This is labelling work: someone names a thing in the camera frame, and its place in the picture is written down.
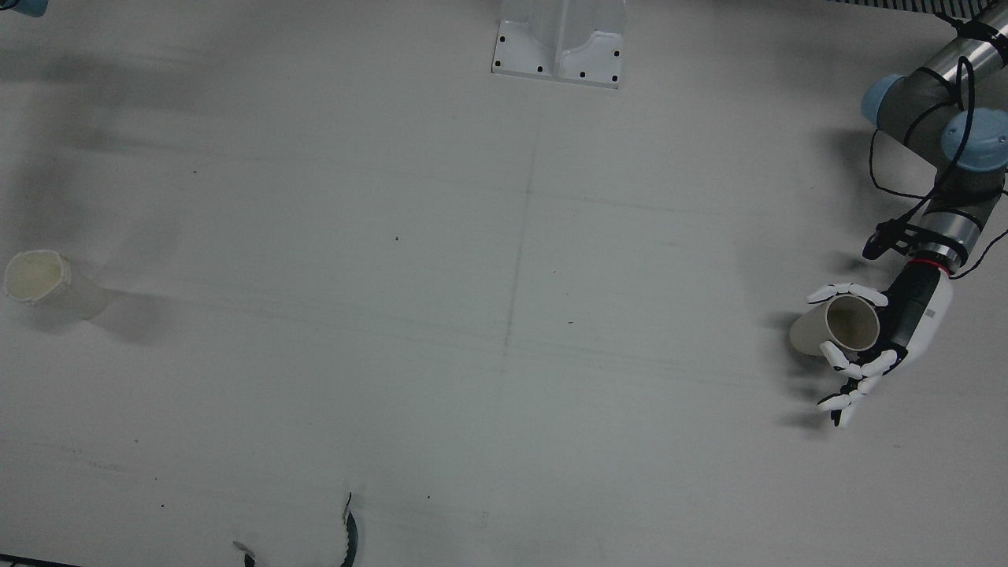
white table surface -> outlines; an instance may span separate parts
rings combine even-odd
[[[907,206],[859,102],[951,28],[636,1],[611,91],[491,75],[496,11],[0,15],[0,258],[120,292],[0,302],[0,552],[329,566],[353,491],[361,567],[1004,565],[1008,248],[847,431],[785,339],[897,273],[859,259]]]

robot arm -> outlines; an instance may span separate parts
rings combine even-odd
[[[0,11],[14,10],[20,14],[37,18],[45,13],[49,0],[0,0]]]
[[[880,323],[878,341],[854,361],[832,342],[821,345],[834,369],[847,377],[839,392],[818,403],[840,427],[882,375],[927,349],[952,302],[950,275],[966,264],[1004,189],[1008,112],[975,109],[972,99],[974,82],[1008,66],[1008,2],[992,3],[957,28],[960,36],[927,64],[908,77],[882,79],[862,101],[869,121],[934,165],[937,175],[926,199],[879,224],[865,244],[862,254],[868,259],[889,249],[911,258],[882,294],[885,303],[866,297],[864,288],[837,291],[871,301]],[[925,204],[918,224],[911,224]]]

paper cup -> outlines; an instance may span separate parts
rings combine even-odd
[[[789,338],[795,350],[814,356],[823,356],[820,345],[826,341],[859,352],[878,340],[879,318],[875,307],[864,299],[836,296],[798,318]]]
[[[30,250],[14,256],[4,271],[3,289],[11,299],[91,319],[105,309],[108,294],[52,250]]]

